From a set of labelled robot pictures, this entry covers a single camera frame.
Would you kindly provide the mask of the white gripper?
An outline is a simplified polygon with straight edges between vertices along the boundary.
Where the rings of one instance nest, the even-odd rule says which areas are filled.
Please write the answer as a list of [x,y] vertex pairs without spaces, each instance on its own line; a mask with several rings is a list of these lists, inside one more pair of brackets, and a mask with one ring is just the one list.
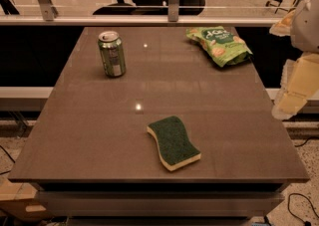
[[296,10],[273,24],[269,33],[291,37],[292,46],[303,51],[296,61],[287,60],[272,115],[280,120],[295,116],[319,91],[319,0],[301,0]]

